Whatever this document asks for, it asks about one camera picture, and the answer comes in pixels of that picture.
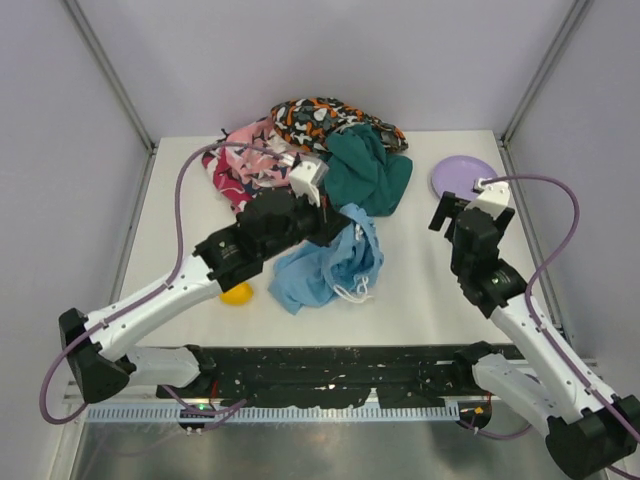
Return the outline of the light blue shorts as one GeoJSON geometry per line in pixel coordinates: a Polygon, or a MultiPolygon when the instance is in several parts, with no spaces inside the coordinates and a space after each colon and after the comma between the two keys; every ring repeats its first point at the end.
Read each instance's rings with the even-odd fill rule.
{"type": "Polygon", "coordinates": [[[361,304],[384,264],[375,222],[363,208],[348,204],[340,213],[349,224],[327,247],[309,241],[276,260],[269,293],[290,314],[320,308],[336,298],[361,304]]]}

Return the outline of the teal green cloth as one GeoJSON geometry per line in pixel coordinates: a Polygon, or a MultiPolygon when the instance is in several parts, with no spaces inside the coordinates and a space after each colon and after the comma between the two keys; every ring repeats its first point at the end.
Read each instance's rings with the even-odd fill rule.
{"type": "Polygon", "coordinates": [[[413,173],[410,158],[387,152],[369,125],[332,133],[327,150],[323,187],[334,207],[354,204],[373,217],[396,211],[413,173]]]}

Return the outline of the orange black camouflage shorts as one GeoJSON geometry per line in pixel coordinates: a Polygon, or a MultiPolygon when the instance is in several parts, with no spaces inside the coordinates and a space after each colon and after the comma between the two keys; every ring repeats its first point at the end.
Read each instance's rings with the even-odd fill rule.
{"type": "Polygon", "coordinates": [[[388,152],[409,148],[405,134],[394,124],[331,97],[308,97],[280,102],[271,108],[276,133],[306,151],[325,152],[333,133],[368,125],[388,152]]]}

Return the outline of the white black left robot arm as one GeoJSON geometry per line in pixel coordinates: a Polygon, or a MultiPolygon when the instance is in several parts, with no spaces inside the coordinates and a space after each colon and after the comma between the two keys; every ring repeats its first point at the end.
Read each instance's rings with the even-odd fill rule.
{"type": "Polygon", "coordinates": [[[350,219],[327,199],[310,203],[286,190],[258,196],[233,224],[210,234],[163,278],[108,307],[59,317],[68,365],[87,404],[128,386],[185,388],[205,371],[195,346],[140,347],[138,341],[182,312],[262,273],[264,264],[304,241],[328,246],[350,219]]]}

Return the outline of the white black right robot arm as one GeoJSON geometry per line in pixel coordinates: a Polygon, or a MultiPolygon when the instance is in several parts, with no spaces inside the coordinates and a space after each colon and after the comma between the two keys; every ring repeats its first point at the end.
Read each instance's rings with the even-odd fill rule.
{"type": "Polygon", "coordinates": [[[464,379],[503,400],[543,438],[560,470],[585,479],[635,453],[639,401],[620,397],[570,347],[527,297],[524,278],[501,259],[499,243],[515,212],[507,188],[467,201],[442,195],[429,225],[452,245],[451,271],[464,297],[525,358],[532,375],[486,342],[459,352],[464,379]]]}

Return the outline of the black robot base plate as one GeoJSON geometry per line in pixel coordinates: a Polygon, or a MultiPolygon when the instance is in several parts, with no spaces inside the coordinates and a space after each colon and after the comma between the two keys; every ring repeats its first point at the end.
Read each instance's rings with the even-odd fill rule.
{"type": "Polygon", "coordinates": [[[512,345],[213,348],[190,346],[200,375],[175,393],[230,406],[346,409],[375,393],[384,408],[441,406],[447,397],[482,396],[470,367],[480,355],[519,361],[512,345]]]}

